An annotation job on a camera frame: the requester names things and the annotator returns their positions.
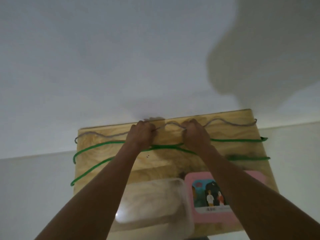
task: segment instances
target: wooden table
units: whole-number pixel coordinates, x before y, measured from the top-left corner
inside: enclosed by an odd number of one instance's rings
[[[237,124],[248,124],[254,121],[252,111],[250,109],[231,111],[224,113],[213,113],[205,115],[197,115],[191,117],[182,117],[175,119],[162,119],[153,121],[156,127],[161,126],[169,121],[182,123],[185,120],[195,118],[202,125],[206,124],[213,118],[223,118]],[[126,132],[131,125],[109,125],[94,128],[84,128],[78,131],[78,134],[94,131],[104,135],[118,134]],[[257,126],[239,127],[225,124],[222,121],[214,121],[206,127],[211,138],[215,139],[260,139]],[[177,144],[182,141],[181,128],[175,125],[167,125],[164,129],[158,131],[154,144]],[[125,140],[126,135],[113,138],[113,140]],[[78,139],[77,150],[80,151],[91,145],[107,141],[103,137],[96,135],[85,135]],[[262,143],[250,142],[212,142],[222,155],[247,155],[249,157],[265,157],[266,152]],[[80,154],[76,159],[75,177],[80,176],[89,168],[101,162],[102,160],[116,155],[121,144],[103,145],[101,147],[91,149]],[[262,172],[266,176],[266,185],[278,191],[268,161],[235,161],[235,164],[244,170],[256,170]],[[76,194],[83,186],[85,186],[106,164],[96,168],[88,175],[77,181],[74,185],[74,194]],[[190,172],[208,171],[202,160],[192,154],[170,150],[154,150],[142,152],[138,155],[137,160],[132,168],[129,183],[151,181],[165,178],[184,178]],[[242,230],[240,224],[227,226],[224,224],[195,224],[194,237],[209,236],[226,232]]]

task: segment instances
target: forearm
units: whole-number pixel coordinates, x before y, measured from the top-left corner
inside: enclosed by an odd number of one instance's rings
[[[302,239],[320,225],[280,194],[252,178],[210,146],[199,153],[250,239]]]
[[[105,240],[139,153],[134,144],[125,143],[115,158],[60,210],[36,240]]]

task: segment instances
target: person's left hand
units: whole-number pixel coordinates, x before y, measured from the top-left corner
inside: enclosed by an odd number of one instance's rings
[[[135,145],[140,151],[148,149],[157,135],[156,126],[148,121],[139,121],[132,125],[126,143]]]

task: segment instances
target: hand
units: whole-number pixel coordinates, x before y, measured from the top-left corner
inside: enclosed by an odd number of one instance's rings
[[[156,126],[148,121],[139,121],[132,125],[126,138],[126,144],[137,146],[142,151],[148,149],[157,135]]]
[[[201,151],[211,146],[209,134],[198,121],[195,119],[184,121],[182,126],[186,128],[182,132],[182,138],[188,149],[199,155]]]

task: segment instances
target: person's left arm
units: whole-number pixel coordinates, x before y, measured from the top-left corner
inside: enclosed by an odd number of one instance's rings
[[[105,240],[134,161],[151,145],[155,129],[149,122],[133,125],[115,158],[58,212],[35,240]]]

